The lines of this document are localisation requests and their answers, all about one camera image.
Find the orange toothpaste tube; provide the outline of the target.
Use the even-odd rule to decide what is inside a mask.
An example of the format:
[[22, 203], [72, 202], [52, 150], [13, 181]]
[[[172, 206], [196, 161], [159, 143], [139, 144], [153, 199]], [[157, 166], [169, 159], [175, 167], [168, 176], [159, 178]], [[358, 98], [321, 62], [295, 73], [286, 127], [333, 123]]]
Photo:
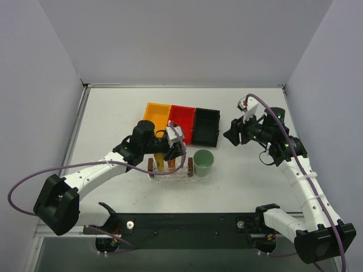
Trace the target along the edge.
[[170, 172], [172, 172], [172, 171], [174, 171], [176, 169], [175, 159], [168, 160], [167, 163], [168, 163], [168, 170]]

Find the yellow toothpaste tube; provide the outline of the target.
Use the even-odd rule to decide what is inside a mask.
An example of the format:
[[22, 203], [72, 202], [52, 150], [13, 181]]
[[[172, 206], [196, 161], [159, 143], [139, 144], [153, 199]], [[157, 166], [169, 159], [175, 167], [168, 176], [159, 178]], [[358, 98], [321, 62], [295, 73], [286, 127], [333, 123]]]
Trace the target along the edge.
[[164, 172], [164, 158], [162, 153], [154, 154], [155, 163], [159, 172]]

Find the clear toothbrush holder brown ends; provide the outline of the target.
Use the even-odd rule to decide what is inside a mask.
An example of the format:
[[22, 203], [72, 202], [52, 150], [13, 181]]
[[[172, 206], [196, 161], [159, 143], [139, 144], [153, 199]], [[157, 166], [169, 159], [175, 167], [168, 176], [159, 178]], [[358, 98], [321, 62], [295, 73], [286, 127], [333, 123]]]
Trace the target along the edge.
[[147, 160], [147, 170], [151, 173], [148, 174], [148, 178], [152, 179], [167, 179], [167, 180], [179, 180], [186, 179], [193, 176], [192, 167], [189, 166], [188, 161], [183, 165], [183, 168], [180, 168], [176, 172], [177, 168], [180, 167], [181, 158], [172, 159], [168, 161], [164, 161], [164, 167], [161, 171], [161, 167], [158, 167], [157, 161], [155, 158], [148, 158]]

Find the mint green cup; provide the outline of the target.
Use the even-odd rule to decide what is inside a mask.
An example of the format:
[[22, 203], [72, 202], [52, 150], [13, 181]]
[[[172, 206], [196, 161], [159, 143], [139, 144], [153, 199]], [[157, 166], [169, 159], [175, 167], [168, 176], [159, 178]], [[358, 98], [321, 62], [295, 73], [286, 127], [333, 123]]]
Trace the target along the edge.
[[214, 156], [209, 150], [198, 150], [193, 156], [194, 171], [199, 177], [210, 174], [213, 163]]

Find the black plastic bin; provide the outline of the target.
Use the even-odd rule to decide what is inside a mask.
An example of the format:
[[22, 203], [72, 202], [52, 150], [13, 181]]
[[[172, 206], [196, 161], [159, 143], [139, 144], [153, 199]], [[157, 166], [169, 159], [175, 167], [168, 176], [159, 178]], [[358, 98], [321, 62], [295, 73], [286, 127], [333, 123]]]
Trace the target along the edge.
[[196, 108], [191, 144], [217, 147], [219, 124], [219, 110]]

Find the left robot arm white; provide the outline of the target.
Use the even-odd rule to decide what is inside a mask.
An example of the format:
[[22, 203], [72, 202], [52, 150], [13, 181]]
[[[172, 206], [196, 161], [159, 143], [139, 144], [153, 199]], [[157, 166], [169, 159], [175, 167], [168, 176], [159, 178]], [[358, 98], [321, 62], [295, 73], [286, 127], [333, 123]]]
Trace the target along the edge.
[[51, 175], [37, 198], [33, 212], [57, 235], [75, 226], [93, 225], [102, 232], [116, 228], [115, 212], [105, 203], [101, 210], [86, 211], [80, 207], [82, 199], [106, 181], [137, 169], [145, 155], [160, 153], [163, 160], [185, 158], [182, 128], [170, 123], [162, 137], [155, 135], [155, 125], [141, 120], [131, 135], [112, 149], [104, 158], [90, 164], [79, 164], [79, 171], [59, 177]]

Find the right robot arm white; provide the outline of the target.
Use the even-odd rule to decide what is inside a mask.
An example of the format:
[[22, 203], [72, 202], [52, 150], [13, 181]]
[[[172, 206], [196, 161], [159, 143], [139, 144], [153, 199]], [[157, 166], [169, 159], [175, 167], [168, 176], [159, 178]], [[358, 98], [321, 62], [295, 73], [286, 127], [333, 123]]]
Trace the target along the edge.
[[302, 142], [289, 136], [284, 124], [285, 110], [266, 109], [256, 118], [256, 107], [241, 106], [244, 115], [231, 122], [223, 135], [233, 145], [255, 141], [265, 148], [273, 163], [287, 179], [304, 215], [304, 222], [288, 215], [277, 204], [256, 208], [256, 224], [288, 238], [306, 264], [334, 258], [346, 252], [356, 237], [352, 223], [344, 223], [323, 193], [317, 174]]

